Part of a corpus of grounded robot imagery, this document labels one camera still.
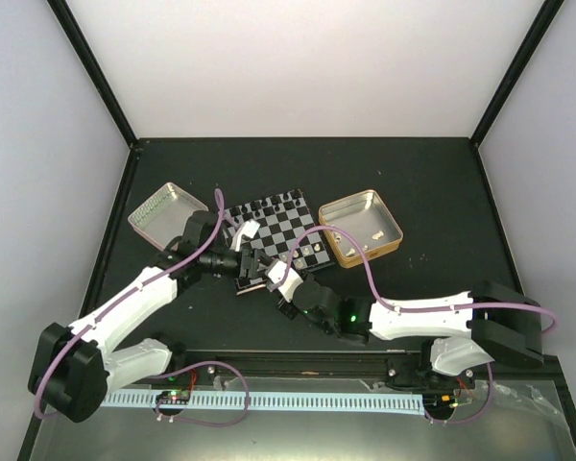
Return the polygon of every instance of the chessboard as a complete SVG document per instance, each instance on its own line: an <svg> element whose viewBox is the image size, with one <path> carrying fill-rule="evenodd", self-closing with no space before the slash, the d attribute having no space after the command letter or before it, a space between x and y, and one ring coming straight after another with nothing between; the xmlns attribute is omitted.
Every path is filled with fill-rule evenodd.
<svg viewBox="0 0 576 461"><path fill-rule="evenodd" d="M260 249L272 258L288 260L288 254L297 238L316 226L314 217L302 191L294 189L283 194L264 197L253 202L227 209L232 220L240 226L254 219L260 225L255 238L247 242L253 249ZM236 228L228 226L230 237ZM320 232L307 235L299 243L293 258L293 267L316 271L333 264L324 237ZM237 279L237 293L246 293L265 285L263 278Z"/></svg>

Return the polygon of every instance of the black table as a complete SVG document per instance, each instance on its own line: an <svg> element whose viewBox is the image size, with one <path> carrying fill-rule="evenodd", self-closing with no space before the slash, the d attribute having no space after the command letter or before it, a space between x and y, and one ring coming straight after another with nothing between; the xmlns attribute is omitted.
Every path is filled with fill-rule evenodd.
<svg viewBox="0 0 576 461"><path fill-rule="evenodd" d="M480 159L466 138L187 139L143 141L100 292L106 301L138 275L156 249L128 215L166 182L210 207L221 187L227 206L301 188L320 205L375 189L405 234L398 251L372 262L378 290L394 299L439 297L490 279L516 288ZM340 294L369 294L362 266L322 269ZM189 351L386 351L420 340L371 340L363 349L325 336L276 310L267 290L235 296L232 280L207 277L149 318L124 343L162 331Z"/></svg>

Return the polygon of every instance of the gray floor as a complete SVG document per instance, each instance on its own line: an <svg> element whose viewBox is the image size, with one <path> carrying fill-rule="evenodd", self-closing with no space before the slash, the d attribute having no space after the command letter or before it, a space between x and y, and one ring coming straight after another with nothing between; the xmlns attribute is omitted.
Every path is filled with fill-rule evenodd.
<svg viewBox="0 0 576 461"><path fill-rule="evenodd" d="M554 385L538 386L559 408ZM454 426L430 425L424 418L400 415L252 412L237 426L212 429L159 423L151 410L102 408L78 425L62 417L43 424L32 459L576 459L566 428L533 412L500 406L502 402L499 398L476 423ZM225 412L200 413L191 416L211 421L231 417Z"/></svg>

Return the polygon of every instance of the gray wall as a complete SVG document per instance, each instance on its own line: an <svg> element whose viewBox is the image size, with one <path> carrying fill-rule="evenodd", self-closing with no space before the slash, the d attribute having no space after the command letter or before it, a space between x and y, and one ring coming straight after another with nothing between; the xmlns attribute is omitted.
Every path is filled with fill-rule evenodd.
<svg viewBox="0 0 576 461"><path fill-rule="evenodd" d="M0 0L0 460L41 330L78 313L128 149L44 0Z"/></svg>
<svg viewBox="0 0 576 461"><path fill-rule="evenodd" d="M576 0L559 16L482 146L530 296L561 316L545 343L576 403Z"/></svg>

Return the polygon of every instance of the tray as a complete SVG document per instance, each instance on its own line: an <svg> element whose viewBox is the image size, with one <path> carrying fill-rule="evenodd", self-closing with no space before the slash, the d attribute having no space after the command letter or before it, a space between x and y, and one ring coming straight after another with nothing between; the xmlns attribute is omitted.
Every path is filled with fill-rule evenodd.
<svg viewBox="0 0 576 461"><path fill-rule="evenodd" d="M197 210L208 211L200 200L172 182L164 184L129 217L134 231L159 250L183 234L185 221Z"/></svg>
<svg viewBox="0 0 576 461"><path fill-rule="evenodd" d="M339 228L352 235L361 244L367 259L375 259L395 251L403 240L403 232L395 218L374 190L365 190L321 206L319 220L321 224ZM329 230L325 230L324 234L342 267L354 267L363 263L359 254L346 256L352 244L345 238L338 240Z"/></svg>

